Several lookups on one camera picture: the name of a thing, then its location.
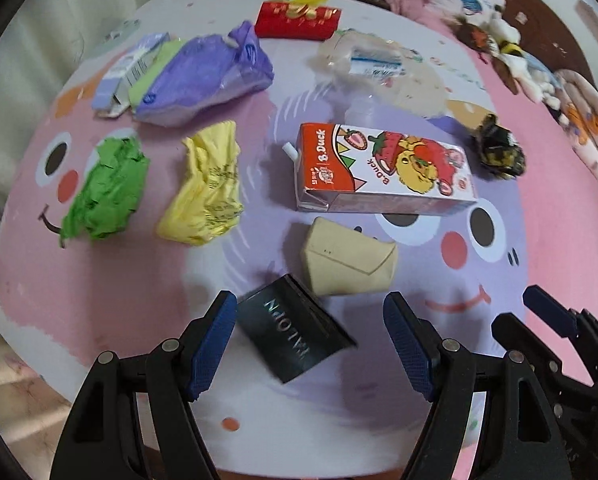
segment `juice box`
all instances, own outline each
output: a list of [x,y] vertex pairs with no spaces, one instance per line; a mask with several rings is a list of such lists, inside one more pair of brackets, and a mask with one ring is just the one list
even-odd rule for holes
[[477,200],[466,153],[445,142],[304,123],[297,149],[300,210],[441,216]]

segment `red box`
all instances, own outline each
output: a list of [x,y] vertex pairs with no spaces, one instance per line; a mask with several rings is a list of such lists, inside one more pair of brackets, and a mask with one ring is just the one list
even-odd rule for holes
[[440,216],[477,201],[459,146],[372,128],[304,123],[297,149],[300,210]]
[[327,40],[337,30],[341,9],[263,2],[255,23],[260,38]]

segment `white curtain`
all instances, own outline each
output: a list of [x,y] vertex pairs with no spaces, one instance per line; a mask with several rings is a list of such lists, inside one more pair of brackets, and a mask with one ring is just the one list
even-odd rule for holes
[[149,0],[26,0],[0,38],[0,216],[34,129],[81,59]]

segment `table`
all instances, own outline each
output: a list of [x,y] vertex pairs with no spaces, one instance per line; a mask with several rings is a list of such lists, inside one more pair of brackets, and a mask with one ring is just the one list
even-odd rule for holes
[[[301,273],[294,255],[315,215],[294,210],[291,163],[281,146],[295,140],[301,122],[341,119],[336,88],[316,62],[317,43],[262,40],[275,67],[268,91],[216,107],[183,128],[133,123],[128,114],[96,120],[90,109],[98,78],[141,35],[225,34],[243,19],[255,20],[262,1],[145,4],[125,27],[130,32],[97,47],[95,57],[82,63],[32,138],[2,222],[0,332],[70,400],[99,352],[112,349],[123,357],[150,351],[178,336],[218,290],[239,296],[287,271]],[[480,110],[496,110],[524,146],[529,167],[517,182],[476,179],[477,206],[492,223],[493,240],[486,247],[471,231],[474,208],[448,218],[329,218],[396,240],[394,288],[442,335],[468,348],[502,351],[490,336],[490,321],[504,311],[524,317],[521,293],[528,283],[598,316],[598,185],[559,126],[523,95],[513,97],[489,66],[453,40],[383,9],[352,0],[330,3],[343,9],[341,28],[373,32],[418,51],[429,81],[445,85],[448,116],[465,122]],[[381,116],[377,127],[399,131],[407,122],[422,136],[447,142],[457,142],[462,130],[455,118],[426,121],[401,108],[387,107]],[[242,150],[245,212],[239,226],[201,248],[160,240],[154,226],[184,174],[181,138],[226,119],[236,120]],[[97,143],[128,135],[138,136],[152,160],[128,230],[94,244],[69,240],[62,250],[53,231],[95,163]],[[449,233],[456,242],[451,246],[463,244],[467,255],[457,268],[444,263]],[[193,405],[218,468],[324,478],[406,464],[427,404],[410,387],[384,329],[382,299],[383,294],[365,294],[326,300],[359,349],[339,352],[287,385],[271,376],[235,329],[213,386]],[[444,307],[458,312],[443,312]],[[537,319],[526,319],[566,361],[565,371],[581,376],[573,352]],[[145,399],[140,412],[142,425],[150,428]],[[144,440],[156,447],[154,433],[145,431]]]

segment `blue gripper pad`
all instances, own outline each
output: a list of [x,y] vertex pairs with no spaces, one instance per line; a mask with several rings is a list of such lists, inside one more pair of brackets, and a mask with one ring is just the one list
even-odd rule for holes
[[237,320],[237,298],[233,293],[220,293],[217,300],[223,303],[217,307],[213,304],[208,314],[216,312],[215,318],[210,320],[210,327],[205,332],[204,338],[192,356],[190,382],[188,383],[188,394],[192,400],[197,400],[199,394],[210,388],[219,362],[233,333],[234,324]]
[[383,300],[383,323],[413,389],[433,402],[433,365],[439,362],[439,351],[431,342],[422,340],[425,334],[419,319],[399,292],[391,292]]
[[524,305],[537,314],[559,337],[577,337],[577,319],[538,285],[524,291]]

